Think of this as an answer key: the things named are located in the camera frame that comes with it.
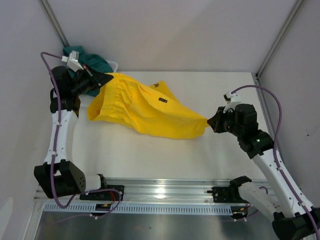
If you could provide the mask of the yellow shorts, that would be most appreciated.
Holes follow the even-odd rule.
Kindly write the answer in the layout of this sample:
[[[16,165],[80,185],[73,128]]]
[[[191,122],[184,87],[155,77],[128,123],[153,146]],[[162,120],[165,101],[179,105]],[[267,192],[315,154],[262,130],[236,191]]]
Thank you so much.
[[[174,140],[202,136],[207,119],[184,106],[164,81],[147,86],[122,74],[109,73],[112,78],[87,108],[90,121],[124,125],[140,134]]]

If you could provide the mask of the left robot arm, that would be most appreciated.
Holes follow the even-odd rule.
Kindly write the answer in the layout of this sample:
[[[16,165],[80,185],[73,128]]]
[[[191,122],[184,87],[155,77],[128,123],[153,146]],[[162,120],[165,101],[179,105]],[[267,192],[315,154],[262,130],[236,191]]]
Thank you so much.
[[[103,200],[109,193],[103,175],[85,175],[73,163],[72,149],[80,95],[103,87],[113,76],[87,66],[79,69],[74,77],[65,66],[57,66],[50,72],[53,76],[50,91],[52,132],[44,163],[34,168],[34,176],[49,199],[90,191],[97,200]]]

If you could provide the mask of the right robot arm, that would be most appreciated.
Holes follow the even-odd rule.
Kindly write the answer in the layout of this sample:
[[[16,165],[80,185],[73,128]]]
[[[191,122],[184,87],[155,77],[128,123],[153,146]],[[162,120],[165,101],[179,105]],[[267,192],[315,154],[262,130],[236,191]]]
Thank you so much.
[[[215,133],[230,133],[239,147],[257,165],[275,198],[261,192],[247,176],[230,182],[228,196],[234,202],[253,204],[272,224],[280,240],[300,240],[310,235],[320,238],[320,209],[306,198],[294,182],[277,151],[271,136],[259,128],[257,112],[251,104],[235,108],[220,106],[207,123]]]

